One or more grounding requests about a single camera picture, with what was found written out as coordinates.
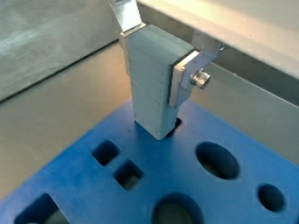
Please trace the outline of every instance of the metal plate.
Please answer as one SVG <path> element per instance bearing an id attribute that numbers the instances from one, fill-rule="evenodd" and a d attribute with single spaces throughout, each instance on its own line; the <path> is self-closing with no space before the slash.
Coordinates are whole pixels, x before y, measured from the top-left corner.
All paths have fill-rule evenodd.
<path id="1" fill-rule="evenodd" d="M 109 1 L 5 0 L 0 101 L 118 39 Z"/>

